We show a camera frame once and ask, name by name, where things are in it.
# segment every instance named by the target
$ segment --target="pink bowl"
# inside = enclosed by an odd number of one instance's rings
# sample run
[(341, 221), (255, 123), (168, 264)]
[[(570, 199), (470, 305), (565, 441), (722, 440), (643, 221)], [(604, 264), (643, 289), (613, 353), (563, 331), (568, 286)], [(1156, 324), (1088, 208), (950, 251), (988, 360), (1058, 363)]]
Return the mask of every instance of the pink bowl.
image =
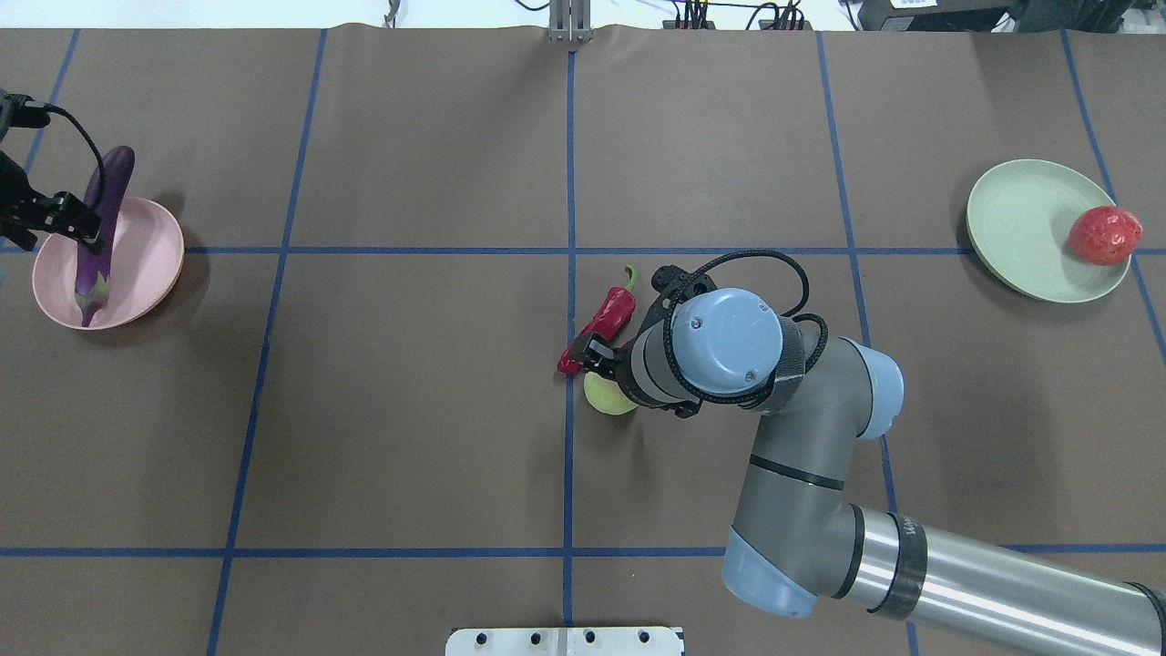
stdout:
[(118, 213), (110, 270), (110, 299), (80, 324), (73, 296), (77, 277), (77, 242), (50, 234), (33, 263), (33, 295), (41, 310), (62, 325), (78, 331), (101, 331), (128, 323), (154, 308), (174, 288), (182, 270), (185, 241), (174, 214), (146, 198), (126, 198)]

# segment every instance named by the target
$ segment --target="cable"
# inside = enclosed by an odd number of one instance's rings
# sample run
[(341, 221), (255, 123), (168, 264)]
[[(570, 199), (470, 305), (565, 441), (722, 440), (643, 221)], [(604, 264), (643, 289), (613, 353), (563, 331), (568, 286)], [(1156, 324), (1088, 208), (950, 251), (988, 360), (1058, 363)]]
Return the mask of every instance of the cable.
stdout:
[(385, 27), (396, 27), (396, 13), (401, 10), (401, 0), (388, 0), (388, 13), (385, 14)]
[(855, 13), (850, 10), (850, 0), (842, 0), (842, 3), (847, 6), (847, 17), (850, 19), (850, 27), (855, 28), (855, 31), (862, 31), (863, 28), (858, 27), (858, 22), (855, 21)]
[[(718, 258), (712, 259), (704, 266), (697, 268), (696, 270), (690, 273), (688, 277), (690, 280), (696, 280), (701, 275), (704, 275), (712, 268), (721, 266), (726, 261), (732, 261), (735, 259), (742, 259), (742, 258), (751, 258), (751, 256), (768, 256), (768, 258), (780, 259), (781, 261), (788, 263), (794, 269), (794, 273), (798, 274), (798, 278), (801, 281), (802, 285), (801, 298), (799, 298), (798, 303), (794, 304), (794, 306), (781, 312), (781, 316), (793, 316), (798, 313), (798, 311), (800, 311), (803, 306), (806, 306), (806, 303), (809, 302), (809, 277), (806, 275), (806, 269), (802, 268), (802, 266), (798, 263), (798, 260), (795, 260), (794, 258), (787, 255), (786, 253), (782, 253), (781, 251), (775, 251), (772, 248), (752, 248), (747, 251), (736, 251), (732, 253), (725, 253)], [(771, 394), (773, 394), (773, 383), (777, 379), (777, 369), (770, 373), (770, 379), (768, 381), (766, 381), (765, 386), (753, 390), (752, 393), (745, 393), (743, 395), (737, 395), (735, 397), (710, 395), (696, 388), (695, 386), (689, 383), (687, 379), (684, 379), (683, 373), (681, 373), (680, 371), (680, 364), (676, 362), (676, 354), (673, 351), (672, 346), (672, 319), (676, 312), (676, 306), (681, 304), (681, 296), (683, 296), (683, 294), (684, 294), (684, 288), (682, 285), (673, 290), (673, 292), (668, 296), (668, 298), (672, 301), (672, 303), (669, 303), (668, 305), (668, 313), (667, 316), (663, 317), (663, 355), (665, 360), (668, 361), (668, 369), (672, 372), (673, 378), (676, 380), (680, 387), (683, 388), (686, 393), (693, 395), (700, 401), (707, 401), (709, 403), (715, 403), (721, 405), (744, 405), (763, 401), (767, 398)], [(819, 327), (821, 327), (821, 333), (819, 334), (817, 348), (815, 348), (814, 352), (810, 354), (813, 362), (816, 364), (817, 359), (822, 355), (822, 351), (826, 350), (826, 339), (828, 333), (826, 327), (826, 319), (823, 319), (821, 316), (816, 313), (808, 313), (808, 312), (793, 316), (793, 319), (814, 320), (815, 323), (819, 324)], [(809, 362), (809, 359), (807, 359), (806, 372), (809, 372), (810, 367), (812, 365)]]
[(745, 29), (753, 27), (753, 20), (757, 19), (757, 14), (761, 13), (761, 9), (766, 7), (773, 8), (773, 24), (778, 24), (778, 12), (781, 10), (777, 2), (761, 2), (756, 9), (753, 9), (753, 15), (749, 16), (749, 22), (745, 23)]
[(806, 23), (806, 14), (798, 6), (801, 0), (789, 0), (778, 20), (770, 26), (770, 29), (798, 30)]
[(105, 162), (101, 160), (101, 153), (97, 149), (97, 146), (93, 143), (93, 140), (90, 139), (89, 133), (85, 132), (85, 128), (82, 127), (79, 122), (77, 122), (77, 119), (73, 118), (71, 113), (56, 105), (50, 105), (48, 103), (44, 104), (44, 111), (51, 114), (59, 114), (64, 117), (69, 122), (73, 124), (73, 127), (77, 128), (77, 132), (79, 132), (82, 137), (85, 139), (85, 142), (89, 143), (89, 149), (93, 151), (93, 156), (97, 157), (97, 199), (93, 200), (92, 204), (90, 204), (90, 209), (96, 210), (97, 205), (101, 204), (101, 198), (105, 197)]
[(799, 313), (793, 318), (795, 323), (801, 323), (803, 320), (813, 320), (814, 323), (817, 323), (817, 345), (814, 347), (814, 351), (810, 352), (809, 358), (806, 359), (806, 373), (809, 374), (809, 371), (814, 369), (814, 366), (817, 365), (817, 359), (822, 358), (822, 352), (826, 351), (826, 343), (830, 339), (830, 330), (826, 326), (824, 318), (809, 311)]

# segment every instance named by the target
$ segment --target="eggplant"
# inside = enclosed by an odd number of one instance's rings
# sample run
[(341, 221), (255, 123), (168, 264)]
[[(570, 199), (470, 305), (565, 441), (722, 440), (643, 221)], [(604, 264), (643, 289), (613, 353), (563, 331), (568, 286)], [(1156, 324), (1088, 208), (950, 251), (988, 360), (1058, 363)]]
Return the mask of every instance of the eggplant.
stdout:
[(89, 178), (89, 188), (85, 190), (85, 204), (101, 219), (97, 232), (101, 248), (94, 254), (85, 244), (77, 244), (77, 278), (73, 283), (73, 294), (77, 306), (80, 308), (80, 324), (85, 327), (89, 327), (93, 315), (110, 299), (113, 235), (118, 228), (118, 211), (126, 196), (129, 176), (134, 172), (134, 149), (129, 146), (118, 146), (106, 153), (101, 161), (105, 163), (105, 193), (100, 202), (97, 202), (100, 178), (97, 170)]

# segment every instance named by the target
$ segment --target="blue tape line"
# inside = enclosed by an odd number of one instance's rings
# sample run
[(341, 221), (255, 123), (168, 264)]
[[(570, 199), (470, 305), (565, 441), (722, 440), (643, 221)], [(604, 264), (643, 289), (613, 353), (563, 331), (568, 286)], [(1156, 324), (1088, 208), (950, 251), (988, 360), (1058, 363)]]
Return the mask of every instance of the blue tape line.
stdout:
[(223, 558), (222, 549), (139, 546), (6, 546), (0, 558)]
[[(733, 251), (759, 247), (751, 246), (580, 246), (575, 251), (581, 255), (721, 255)], [(781, 247), (779, 251), (791, 255), (844, 255), (844, 247)]]
[(948, 248), (948, 247), (894, 247), (894, 246), (868, 246), (855, 248), (861, 255), (974, 255), (972, 248)]
[(236, 549), (234, 558), (562, 558), (559, 548)]
[(1166, 553), (1164, 543), (1129, 544), (1002, 544), (1020, 553)]
[(886, 436), (878, 439), (883, 450), (883, 488), (886, 492), (886, 508), (891, 513), (899, 512), (899, 495), (894, 492), (894, 472), (891, 470), (891, 446), (886, 442)]
[[(72, 36), (69, 38), (69, 48), (65, 49), (65, 58), (61, 62), (61, 70), (57, 71), (57, 80), (52, 83), (52, 92), (49, 93), (49, 104), (56, 105), (57, 97), (61, 94), (61, 86), (65, 83), (65, 73), (69, 71), (69, 64), (72, 63), (72, 54), (77, 49), (77, 41), (80, 40), (80, 30), (75, 29)], [(41, 149), (41, 139), (44, 136), (44, 128), (36, 131), (36, 135), (33, 136), (33, 146), (28, 149), (28, 158), (24, 160), (24, 172), (33, 170), (33, 162), (36, 161), (36, 153)]]
[(830, 71), (826, 62), (826, 41), (816, 31), (817, 63), (822, 73), (822, 98), (826, 103), (826, 120), (830, 127), (830, 149), (834, 153), (834, 175), (838, 184), (838, 200), (842, 205), (842, 225), (847, 232), (847, 253), (850, 255), (850, 276), (858, 304), (858, 323), (863, 333), (863, 345), (870, 346), (870, 327), (866, 324), (866, 298), (863, 294), (862, 273), (858, 268), (858, 249), (855, 244), (855, 226), (850, 218), (850, 196), (847, 192), (847, 176), (842, 165), (842, 147), (838, 143), (838, 124), (834, 114), (834, 96), (830, 92)]
[(295, 177), (292, 181), (292, 192), (288, 198), (288, 212), (283, 223), (283, 241), (280, 246), (280, 260), (275, 267), (275, 282), (272, 285), (272, 302), (267, 309), (267, 324), (264, 326), (264, 344), (259, 353), (259, 368), (255, 373), (255, 389), (251, 396), (251, 415), (247, 418), (247, 435), (243, 443), (243, 458), (239, 463), (239, 478), (234, 486), (234, 501), (231, 506), (231, 522), (227, 525), (226, 552), (223, 556), (223, 570), (219, 573), (218, 594), (215, 599), (215, 615), (211, 620), (210, 637), (206, 641), (206, 655), (213, 656), (218, 649), (219, 629), (223, 626), (223, 611), (226, 607), (226, 591), (231, 581), (231, 563), (234, 557), (236, 538), (239, 534), (239, 515), (243, 512), (243, 496), (247, 487), (247, 471), (251, 467), (251, 453), (255, 444), (255, 426), (259, 423), (259, 400), (264, 394), (264, 382), (267, 378), (267, 359), (272, 351), (272, 331), (280, 304), (280, 291), (283, 285), (283, 271), (287, 268), (288, 245), (292, 240), (292, 227), (295, 223), (295, 210), (300, 197), (300, 182), (303, 176), (303, 161), (308, 154), (308, 139), (311, 134), (311, 115), (316, 106), (316, 92), (319, 89), (319, 71), (324, 63), (324, 45), (328, 43), (328, 30), (319, 30), (319, 42), (316, 45), (316, 65), (311, 73), (311, 87), (308, 91), (308, 106), (303, 117), (303, 129), (300, 134), (300, 151), (296, 155)]
[(402, 254), (402, 255), (562, 255), (563, 247), (472, 246), (290, 246), (292, 254)]
[(1101, 170), (1102, 183), (1105, 184), (1105, 192), (1117, 200), (1114, 193), (1114, 183), (1109, 179), (1109, 169), (1105, 167), (1105, 158), (1101, 156), (1101, 146), (1097, 143), (1097, 135), (1093, 131), (1093, 121), (1089, 120), (1089, 111), (1086, 110), (1086, 97), (1081, 91), (1081, 79), (1077, 77), (1077, 64), (1073, 59), (1073, 49), (1069, 47), (1069, 33), (1061, 29), (1061, 47), (1065, 49), (1065, 62), (1069, 65), (1069, 78), (1073, 79), (1073, 91), (1077, 96), (1077, 108), (1081, 110), (1081, 121), (1086, 124), (1086, 134), (1089, 136), (1089, 146), (1094, 149), (1094, 157), (1097, 160), (1097, 169)]
[[(575, 255), (719, 255), (758, 246), (576, 246)], [(792, 255), (845, 255), (851, 251), (861, 255), (971, 255), (976, 251), (956, 247), (897, 247), (897, 246), (775, 246)], [(0, 246), (0, 252), (24, 252), (16, 246)], [(281, 246), (188, 246), (189, 254), (275, 254)], [(288, 246), (294, 255), (570, 255), (564, 246)], [(1143, 248), (1138, 254), (1164, 255), (1166, 248)]]
[(915, 635), (915, 622), (907, 622), (907, 648), (911, 656), (919, 656), (919, 636)]
[(1166, 340), (1163, 339), (1163, 327), (1158, 323), (1158, 312), (1154, 310), (1154, 303), (1150, 299), (1150, 289), (1146, 287), (1146, 277), (1142, 274), (1142, 263), (1138, 262), (1138, 255), (1130, 256), (1130, 270), (1133, 271), (1133, 280), (1138, 283), (1138, 292), (1142, 294), (1142, 304), (1146, 308), (1146, 316), (1150, 318), (1150, 330), (1154, 333), (1154, 341), (1158, 343), (1158, 355), (1161, 357), (1163, 364), (1166, 365)]
[[(575, 55), (567, 54), (567, 344), (575, 339)], [(567, 379), (563, 414), (563, 626), (574, 623), (575, 380)]]
[(723, 558), (723, 546), (581, 546), (577, 558)]
[(187, 254), (276, 254), (279, 246), (187, 246)]
[[(842, 147), (838, 143), (838, 125), (834, 115), (834, 97), (830, 93), (830, 71), (826, 61), (826, 41), (821, 31), (814, 33), (817, 38), (817, 61), (822, 71), (822, 97), (826, 101), (826, 119), (830, 126), (830, 147), (834, 150), (834, 171), (838, 181), (838, 198), (842, 202), (842, 223), (847, 230), (847, 249), (850, 255), (850, 277), (855, 287), (855, 304), (858, 305), (858, 325), (863, 334), (863, 345), (871, 346), (870, 323), (866, 319), (866, 297), (863, 294), (862, 270), (858, 268), (858, 247), (855, 245), (855, 228), (850, 218), (850, 200), (847, 193), (847, 177), (842, 165)], [(964, 254), (965, 248), (868, 248), (871, 254)], [(894, 472), (891, 467), (891, 450), (886, 436), (879, 438), (883, 449), (883, 486), (886, 489), (886, 505), (891, 513), (899, 512), (899, 501), (894, 492)]]
[[(1109, 168), (1105, 165), (1105, 157), (1101, 154), (1101, 144), (1097, 142), (1097, 135), (1093, 128), (1093, 121), (1089, 120), (1089, 108), (1086, 106), (1086, 96), (1081, 90), (1081, 78), (1077, 76), (1077, 64), (1073, 59), (1073, 48), (1069, 44), (1069, 33), (1061, 29), (1061, 47), (1065, 49), (1065, 62), (1069, 66), (1069, 78), (1073, 80), (1073, 91), (1077, 97), (1077, 108), (1081, 111), (1081, 122), (1084, 124), (1086, 134), (1089, 136), (1089, 146), (1093, 147), (1094, 157), (1097, 160), (1097, 169), (1101, 171), (1102, 182), (1105, 185), (1105, 192), (1109, 193), (1114, 202), (1117, 202), (1117, 192), (1114, 191), (1114, 183), (1109, 177)], [(1133, 278), (1138, 283), (1138, 291), (1142, 294), (1142, 304), (1146, 308), (1146, 316), (1150, 318), (1150, 330), (1153, 331), (1154, 341), (1158, 345), (1158, 357), (1161, 359), (1163, 365), (1166, 365), (1166, 340), (1163, 339), (1161, 325), (1158, 322), (1158, 311), (1154, 309), (1154, 303), (1150, 298), (1150, 290), (1146, 287), (1146, 278), (1142, 274), (1142, 264), (1138, 263), (1138, 254), (1135, 253), (1130, 256), (1130, 269), (1133, 270)]]
[[(1002, 544), (1020, 553), (1166, 553), (1166, 543)], [(0, 558), (223, 558), (225, 549), (139, 546), (5, 546)], [(296, 559), (427, 559), (427, 558), (562, 558), (555, 546), (485, 548), (236, 548), (239, 558)], [(574, 558), (722, 558), (723, 546), (577, 546)]]

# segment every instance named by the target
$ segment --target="metal bracket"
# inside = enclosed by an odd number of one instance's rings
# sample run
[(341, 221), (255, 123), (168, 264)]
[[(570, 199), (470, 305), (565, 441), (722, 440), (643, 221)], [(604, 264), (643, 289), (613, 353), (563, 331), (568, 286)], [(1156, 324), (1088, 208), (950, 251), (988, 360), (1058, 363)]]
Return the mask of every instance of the metal bracket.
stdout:
[(591, 0), (550, 0), (552, 41), (591, 41)]
[(445, 656), (487, 654), (683, 656), (684, 629), (677, 627), (458, 629), (445, 642)]

